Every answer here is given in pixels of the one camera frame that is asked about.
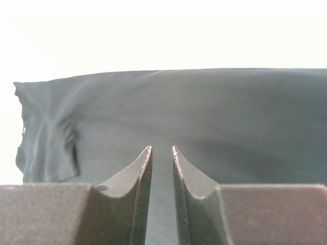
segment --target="gray block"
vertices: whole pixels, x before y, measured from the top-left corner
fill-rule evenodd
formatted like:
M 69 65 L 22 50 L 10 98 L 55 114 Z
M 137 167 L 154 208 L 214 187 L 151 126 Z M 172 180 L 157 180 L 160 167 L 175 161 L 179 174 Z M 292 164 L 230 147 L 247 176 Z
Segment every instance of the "gray block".
M 219 185 L 173 147 L 180 245 L 326 245 L 327 188 Z
M 0 186 L 0 244 L 145 244 L 151 176 L 148 146 L 97 187 Z

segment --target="fabric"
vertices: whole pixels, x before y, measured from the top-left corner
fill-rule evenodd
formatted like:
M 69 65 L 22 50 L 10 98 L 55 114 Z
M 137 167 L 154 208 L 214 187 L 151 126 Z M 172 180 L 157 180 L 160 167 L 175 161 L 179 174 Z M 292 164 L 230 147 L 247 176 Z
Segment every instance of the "fabric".
M 97 185 L 153 146 L 147 244 L 177 244 L 174 145 L 219 183 L 327 183 L 327 69 L 110 72 L 15 86 L 24 182 Z

